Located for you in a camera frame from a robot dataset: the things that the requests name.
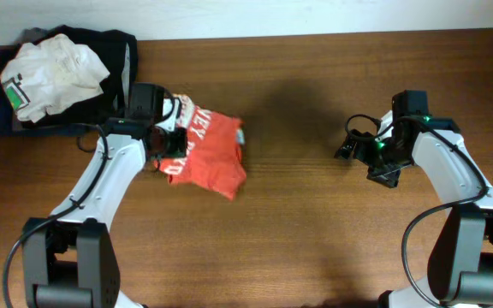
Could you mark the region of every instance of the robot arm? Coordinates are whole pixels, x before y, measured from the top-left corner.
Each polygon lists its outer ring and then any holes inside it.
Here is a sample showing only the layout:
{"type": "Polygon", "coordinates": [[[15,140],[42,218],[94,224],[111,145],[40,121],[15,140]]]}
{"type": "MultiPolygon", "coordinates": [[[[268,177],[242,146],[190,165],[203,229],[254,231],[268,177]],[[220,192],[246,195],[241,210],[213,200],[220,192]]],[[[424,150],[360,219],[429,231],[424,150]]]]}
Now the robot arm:
{"type": "MultiPolygon", "coordinates": [[[[353,154],[368,165],[369,180],[396,187],[401,169],[418,165],[445,204],[476,197],[486,187],[481,198],[447,210],[447,222],[429,260],[428,276],[417,285],[440,306],[493,305],[493,254],[481,253],[483,240],[493,244],[493,186],[469,156],[459,128],[450,119],[431,117],[425,92],[395,95],[393,109],[381,120],[362,116],[378,126],[378,135],[348,132],[336,157],[353,154]]],[[[384,293],[379,305],[433,306],[413,286],[384,293]]]]}
{"type": "Polygon", "coordinates": [[[126,118],[104,124],[91,162],[52,218],[28,220],[23,234],[30,235],[22,241],[28,307],[145,307],[121,291],[109,231],[146,157],[186,155],[186,131],[174,125],[180,102],[169,96],[163,100],[162,89],[154,85],[134,85],[126,118]],[[76,262],[58,260],[68,249],[77,251],[76,262]]]}

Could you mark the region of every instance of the red t-shirt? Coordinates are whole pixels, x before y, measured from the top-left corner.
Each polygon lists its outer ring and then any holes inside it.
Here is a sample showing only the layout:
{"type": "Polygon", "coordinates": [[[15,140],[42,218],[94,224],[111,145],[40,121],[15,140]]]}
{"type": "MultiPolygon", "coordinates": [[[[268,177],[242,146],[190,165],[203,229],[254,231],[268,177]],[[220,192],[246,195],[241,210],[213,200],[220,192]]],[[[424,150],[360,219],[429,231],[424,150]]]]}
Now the red t-shirt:
{"type": "Polygon", "coordinates": [[[177,97],[182,110],[176,126],[187,129],[187,156],[163,159],[160,169],[171,184],[192,182],[233,199],[247,178],[237,142],[241,120],[203,110],[188,96],[177,97]]]}

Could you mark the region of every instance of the wooden surface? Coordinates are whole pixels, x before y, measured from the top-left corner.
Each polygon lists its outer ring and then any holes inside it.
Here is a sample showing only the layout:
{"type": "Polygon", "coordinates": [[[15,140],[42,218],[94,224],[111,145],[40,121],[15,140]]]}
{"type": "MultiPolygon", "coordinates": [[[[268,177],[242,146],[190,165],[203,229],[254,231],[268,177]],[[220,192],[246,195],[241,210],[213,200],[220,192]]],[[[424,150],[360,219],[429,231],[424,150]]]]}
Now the wooden surface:
{"type": "MultiPolygon", "coordinates": [[[[493,30],[140,42],[139,53],[138,81],[239,116],[246,134],[234,202],[149,172],[130,185],[111,236],[123,291],[150,307],[345,307],[405,287],[401,236],[438,204],[430,182],[412,168],[390,190],[332,158],[348,116],[383,116],[404,89],[456,120],[493,184],[493,30]]],[[[59,204],[90,159],[72,138],[0,138],[0,281],[23,223],[59,204]]],[[[442,225],[441,214],[414,230],[416,276],[442,225]]],[[[20,253],[11,270],[23,307],[20,253]]]]}

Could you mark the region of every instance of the black garment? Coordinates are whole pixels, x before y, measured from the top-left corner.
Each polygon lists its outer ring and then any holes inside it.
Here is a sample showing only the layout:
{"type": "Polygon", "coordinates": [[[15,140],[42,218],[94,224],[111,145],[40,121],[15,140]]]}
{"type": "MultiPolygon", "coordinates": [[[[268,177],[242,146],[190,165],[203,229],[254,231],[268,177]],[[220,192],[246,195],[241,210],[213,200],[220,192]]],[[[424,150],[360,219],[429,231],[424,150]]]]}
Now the black garment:
{"type": "Polygon", "coordinates": [[[117,30],[98,32],[93,30],[60,26],[51,30],[45,39],[57,34],[65,34],[75,44],[85,44],[94,51],[104,66],[110,71],[110,76],[100,82],[103,94],[82,102],[75,103],[58,115],[46,115],[36,123],[22,122],[25,128],[36,128],[71,123],[104,123],[111,116],[119,116],[125,107],[125,98],[122,85],[122,71],[125,63],[125,52],[128,44],[130,55],[129,93],[131,85],[138,72],[138,50],[134,35],[117,30]]]}

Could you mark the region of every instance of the white wall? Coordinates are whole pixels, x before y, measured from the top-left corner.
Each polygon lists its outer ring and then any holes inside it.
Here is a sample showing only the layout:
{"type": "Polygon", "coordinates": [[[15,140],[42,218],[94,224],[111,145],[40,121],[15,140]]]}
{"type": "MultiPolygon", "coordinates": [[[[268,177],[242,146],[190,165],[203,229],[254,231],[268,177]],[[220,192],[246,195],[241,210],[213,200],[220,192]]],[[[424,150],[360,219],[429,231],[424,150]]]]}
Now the white wall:
{"type": "Polygon", "coordinates": [[[61,24],[137,39],[493,27],[493,0],[0,0],[0,44],[61,24]]]}

